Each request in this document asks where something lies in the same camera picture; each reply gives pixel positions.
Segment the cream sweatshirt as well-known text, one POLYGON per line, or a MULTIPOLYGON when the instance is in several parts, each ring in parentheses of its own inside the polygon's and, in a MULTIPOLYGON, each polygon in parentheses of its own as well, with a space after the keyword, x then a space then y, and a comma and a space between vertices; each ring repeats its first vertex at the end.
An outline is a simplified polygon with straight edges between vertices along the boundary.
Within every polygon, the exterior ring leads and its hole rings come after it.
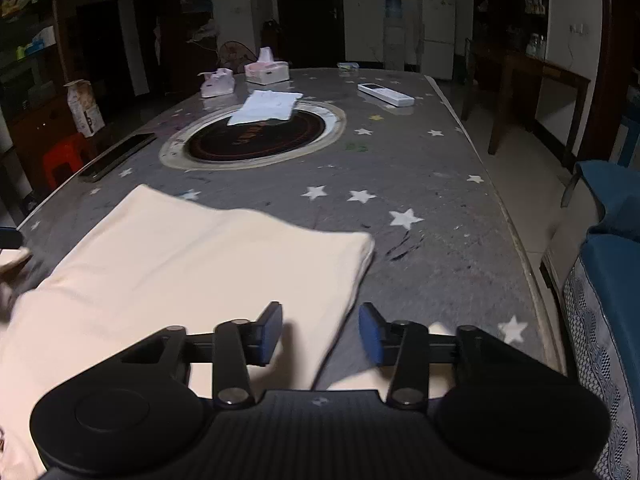
POLYGON ((373 251, 367 233, 303 229, 138 186, 14 304, 1 332, 2 477, 42 473, 29 416, 45 393, 167 326, 206 333, 277 301, 284 339, 254 385, 309 388, 373 251))

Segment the blue sofa cushion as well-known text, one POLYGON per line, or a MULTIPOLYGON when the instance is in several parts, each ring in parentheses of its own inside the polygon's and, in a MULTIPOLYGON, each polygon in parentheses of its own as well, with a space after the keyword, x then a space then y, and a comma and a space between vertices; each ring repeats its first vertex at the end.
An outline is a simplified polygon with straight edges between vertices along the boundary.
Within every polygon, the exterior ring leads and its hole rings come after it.
POLYGON ((639 477, 639 173, 592 160, 576 177, 596 203, 563 285, 577 377, 608 409, 594 473, 639 477))

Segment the round induction cooktop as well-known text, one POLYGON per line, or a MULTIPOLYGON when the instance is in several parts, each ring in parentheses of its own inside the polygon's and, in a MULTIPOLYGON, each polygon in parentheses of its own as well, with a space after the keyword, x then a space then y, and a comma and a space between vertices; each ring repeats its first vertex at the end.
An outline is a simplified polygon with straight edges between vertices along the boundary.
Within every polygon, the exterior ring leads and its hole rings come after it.
POLYGON ((323 102, 297 102, 288 120, 232 125, 238 108, 216 110, 178 129, 160 149, 160 162, 186 171, 271 166, 328 148, 341 140, 347 125, 344 110, 323 102))

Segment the black smartphone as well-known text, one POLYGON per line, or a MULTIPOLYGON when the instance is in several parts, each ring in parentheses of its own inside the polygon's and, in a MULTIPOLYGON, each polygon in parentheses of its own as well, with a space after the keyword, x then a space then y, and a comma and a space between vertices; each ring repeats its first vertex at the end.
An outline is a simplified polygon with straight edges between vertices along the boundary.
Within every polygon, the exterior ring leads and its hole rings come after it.
POLYGON ((114 144, 103 154, 93 159, 92 162, 89 162, 87 166, 78 172, 77 177, 82 182, 98 182, 122 162, 155 140, 156 135, 152 132, 127 136, 126 139, 114 144))

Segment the white folded paper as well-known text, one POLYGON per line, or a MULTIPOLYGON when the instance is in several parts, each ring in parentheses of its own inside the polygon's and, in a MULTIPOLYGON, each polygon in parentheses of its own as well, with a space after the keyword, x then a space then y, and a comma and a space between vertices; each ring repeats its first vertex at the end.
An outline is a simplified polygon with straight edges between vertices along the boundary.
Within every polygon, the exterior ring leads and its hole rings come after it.
POLYGON ((228 120, 229 126, 280 120, 286 122, 293 114, 296 103, 303 97, 298 92, 255 90, 228 120))

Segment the white remote control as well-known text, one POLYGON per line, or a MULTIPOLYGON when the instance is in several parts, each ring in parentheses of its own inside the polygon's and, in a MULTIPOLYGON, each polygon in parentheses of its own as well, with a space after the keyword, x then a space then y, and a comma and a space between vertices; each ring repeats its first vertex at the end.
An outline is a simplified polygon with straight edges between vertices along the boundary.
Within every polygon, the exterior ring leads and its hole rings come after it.
POLYGON ((407 96, 379 84, 358 84, 358 90, 393 107, 410 107, 414 105, 412 96, 407 96))

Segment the red plastic stool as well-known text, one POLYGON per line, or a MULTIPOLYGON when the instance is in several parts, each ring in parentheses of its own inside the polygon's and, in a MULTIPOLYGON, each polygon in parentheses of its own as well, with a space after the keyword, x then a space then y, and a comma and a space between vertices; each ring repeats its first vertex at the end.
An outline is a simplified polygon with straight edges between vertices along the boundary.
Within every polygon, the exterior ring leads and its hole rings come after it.
POLYGON ((80 132, 56 142, 42 156, 48 190, 55 191, 66 179, 96 157, 96 147, 80 132))

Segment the pink wet wipes pack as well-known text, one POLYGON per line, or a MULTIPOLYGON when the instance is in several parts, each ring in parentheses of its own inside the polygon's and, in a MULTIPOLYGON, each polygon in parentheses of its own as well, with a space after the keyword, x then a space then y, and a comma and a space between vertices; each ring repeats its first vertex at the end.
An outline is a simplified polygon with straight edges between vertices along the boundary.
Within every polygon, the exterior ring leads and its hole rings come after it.
POLYGON ((203 99, 213 99, 217 96, 228 96, 234 92, 235 80, 232 70, 228 68, 218 68, 214 72, 203 72, 204 77, 201 85, 201 97, 203 99))

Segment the dark wooden side table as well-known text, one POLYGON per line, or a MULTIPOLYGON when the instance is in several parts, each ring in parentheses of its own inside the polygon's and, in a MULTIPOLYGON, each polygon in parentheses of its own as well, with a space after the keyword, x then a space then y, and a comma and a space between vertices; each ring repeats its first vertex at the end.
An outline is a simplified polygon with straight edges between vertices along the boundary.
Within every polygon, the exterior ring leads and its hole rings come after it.
POLYGON ((589 86, 589 78, 568 68, 529 55, 508 55, 487 153, 497 154, 510 120, 514 119, 529 128, 562 167, 572 169, 576 160, 573 148, 589 86), (544 120, 562 110, 572 114, 566 133, 557 136, 544 120))

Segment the paper snack bag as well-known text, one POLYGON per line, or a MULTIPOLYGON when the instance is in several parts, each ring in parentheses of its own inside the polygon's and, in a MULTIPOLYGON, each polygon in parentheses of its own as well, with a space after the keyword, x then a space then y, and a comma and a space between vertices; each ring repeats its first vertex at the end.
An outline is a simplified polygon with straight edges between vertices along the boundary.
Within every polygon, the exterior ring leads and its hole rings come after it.
POLYGON ((67 104, 78 131, 85 138, 91 138, 105 126, 92 85, 88 80, 77 79, 68 82, 65 88, 67 104))

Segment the white tissue box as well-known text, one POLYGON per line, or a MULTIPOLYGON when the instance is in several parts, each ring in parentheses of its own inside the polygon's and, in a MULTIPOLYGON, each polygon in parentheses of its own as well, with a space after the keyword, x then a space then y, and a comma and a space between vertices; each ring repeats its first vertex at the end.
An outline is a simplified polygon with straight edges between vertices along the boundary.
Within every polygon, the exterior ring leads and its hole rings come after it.
POLYGON ((246 64, 244 74, 247 82, 260 86, 278 84, 290 79, 288 63, 276 61, 270 47, 262 47, 259 50, 257 61, 246 64))

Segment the small blue-lidded container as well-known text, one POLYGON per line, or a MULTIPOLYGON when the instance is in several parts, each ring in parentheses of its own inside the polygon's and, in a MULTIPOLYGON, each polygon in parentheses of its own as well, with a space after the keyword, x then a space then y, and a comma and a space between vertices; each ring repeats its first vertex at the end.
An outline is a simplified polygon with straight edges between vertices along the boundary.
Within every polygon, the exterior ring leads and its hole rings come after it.
POLYGON ((341 62, 337 64, 337 68, 343 72, 356 72, 356 70, 359 70, 359 64, 355 62, 341 62))

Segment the water dispenser with blue bottle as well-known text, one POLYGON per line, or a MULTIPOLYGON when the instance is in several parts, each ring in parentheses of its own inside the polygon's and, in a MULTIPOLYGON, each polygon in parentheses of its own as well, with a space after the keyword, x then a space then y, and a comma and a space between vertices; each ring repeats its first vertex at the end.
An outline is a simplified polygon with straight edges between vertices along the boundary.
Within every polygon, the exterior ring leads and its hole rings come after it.
POLYGON ((383 58, 386 70, 405 67, 406 31, 402 0, 385 0, 383 22, 383 58))

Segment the white refrigerator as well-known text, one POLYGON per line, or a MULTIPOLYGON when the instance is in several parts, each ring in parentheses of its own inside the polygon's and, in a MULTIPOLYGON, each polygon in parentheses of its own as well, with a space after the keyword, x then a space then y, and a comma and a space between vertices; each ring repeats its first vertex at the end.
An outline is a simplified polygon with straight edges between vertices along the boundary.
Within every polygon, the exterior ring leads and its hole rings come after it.
POLYGON ((420 0, 419 11, 421 73, 450 80, 456 48, 456 0, 420 0))

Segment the dark entrance door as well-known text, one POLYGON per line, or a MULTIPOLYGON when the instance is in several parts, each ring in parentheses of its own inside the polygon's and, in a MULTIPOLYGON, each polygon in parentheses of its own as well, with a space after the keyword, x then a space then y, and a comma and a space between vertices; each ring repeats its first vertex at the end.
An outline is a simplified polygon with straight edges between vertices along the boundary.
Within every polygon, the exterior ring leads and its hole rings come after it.
POLYGON ((344 60, 344 0, 277 0, 277 6, 281 55, 292 67, 334 67, 344 60))

